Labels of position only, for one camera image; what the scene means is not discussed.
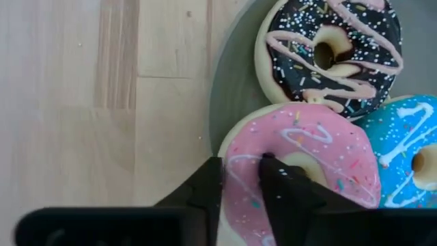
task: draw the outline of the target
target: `white sprinkle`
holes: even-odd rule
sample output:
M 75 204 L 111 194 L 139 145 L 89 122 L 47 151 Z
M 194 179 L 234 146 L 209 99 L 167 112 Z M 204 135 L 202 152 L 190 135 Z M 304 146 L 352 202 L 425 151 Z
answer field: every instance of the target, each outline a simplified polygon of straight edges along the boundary
M 312 80 L 314 80 L 316 83 L 321 83 L 321 81 L 318 78 L 312 77 Z
M 299 85 L 302 86 L 304 82 L 305 82 L 305 77 L 303 77 L 303 78 L 300 80 Z

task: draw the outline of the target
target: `wood grain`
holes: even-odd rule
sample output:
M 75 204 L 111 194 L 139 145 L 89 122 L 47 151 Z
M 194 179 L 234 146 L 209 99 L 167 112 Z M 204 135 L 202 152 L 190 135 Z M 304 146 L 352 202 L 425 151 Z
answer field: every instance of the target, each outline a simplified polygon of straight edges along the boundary
M 141 2 L 140 77 L 205 76 L 207 3 L 207 0 Z
M 33 209 L 144 206 L 188 178 L 244 1 L 0 0 L 0 245 Z
M 102 2 L 94 87 L 97 107 L 135 108 L 138 17 L 139 0 Z
M 135 144 L 135 204 L 173 191 L 209 156 L 204 80 L 139 79 Z

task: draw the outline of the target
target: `blue icing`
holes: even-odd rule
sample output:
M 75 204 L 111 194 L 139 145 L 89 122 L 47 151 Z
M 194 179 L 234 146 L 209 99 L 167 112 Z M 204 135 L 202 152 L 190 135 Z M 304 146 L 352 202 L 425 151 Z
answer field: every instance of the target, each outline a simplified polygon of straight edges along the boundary
M 412 160 L 437 143 L 437 98 L 413 96 L 382 106 L 355 121 L 367 133 L 378 160 L 380 208 L 435 208 L 437 193 L 416 187 Z

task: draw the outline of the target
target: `sprinkle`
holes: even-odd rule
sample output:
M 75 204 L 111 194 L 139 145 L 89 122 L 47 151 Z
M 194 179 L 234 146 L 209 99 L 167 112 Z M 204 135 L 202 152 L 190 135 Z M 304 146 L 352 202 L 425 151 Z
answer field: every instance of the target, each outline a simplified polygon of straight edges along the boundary
M 299 9 L 299 11 L 303 11 L 303 10 L 305 10 L 305 9 L 308 8 L 308 7 L 309 7 L 308 4 L 306 4 L 306 5 L 302 6 L 302 7 Z
M 351 106 L 347 106 L 347 108 L 349 109 L 350 113 L 355 113 L 355 110 L 351 108 Z
M 261 205 L 259 205 L 259 203 L 257 201 L 255 201 L 255 200 L 252 200 L 252 206 L 254 208 L 261 208 Z
M 302 52 L 302 53 L 304 53 L 305 55 L 308 53 L 303 47 L 299 47 L 299 50 Z
M 300 80 L 299 85 L 302 86 L 304 82 L 305 82 L 305 77 L 303 77 L 303 78 Z
M 321 81 L 318 78 L 312 77 L 312 80 L 314 80 L 316 83 L 321 83 Z
M 350 168 L 353 169 L 354 167 L 356 167 L 358 162 L 359 162 L 359 160 L 357 159 L 355 162 L 353 162 L 353 164 L 350 166 Z
M 356 178 L 355 176 L 353 176 L 352 179 L 355 181 L 355 183 L 357 183 L 357 184 L 360 183 L 360 182 L 358 181 L 358 178 Z
M 319 6 L 317 6 L 317 9 L 322 13 L 322 14 L 324 14 L 324 13 L 326 13 L 322 8 L 320 8 Z
M 367 9 L 366 7 L 361 6 L 361 5 L 357 5 L 355 7 L 356 7 L 356 9 L 361 10 L 361 11 L 365 11 Z
M 343 182 L 341 181 L 341 179 L 337 179 L 337 185 L 338 185 L 340 191 L 343 191 L 344 185 L 343 185 Z
M 301 145 L 301 144 L 302 144 L 302 141 L 303 141 L 303 137 L 300 136 L 300 137 L 298 138 L 298 143 Z

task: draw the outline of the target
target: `pink icing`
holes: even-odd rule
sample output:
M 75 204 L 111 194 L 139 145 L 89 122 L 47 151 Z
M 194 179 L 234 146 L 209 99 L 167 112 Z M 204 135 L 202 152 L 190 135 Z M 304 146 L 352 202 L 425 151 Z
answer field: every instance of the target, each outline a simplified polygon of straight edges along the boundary
M 290 103 L 248 122 L 229 145 L 223 209 L 247 245 L 274 245 L 258 187 L 260 156 L 306 152 L 322 167 L 328 188 L 376 208 L 380 179 L 365 132 L 324 105 Z

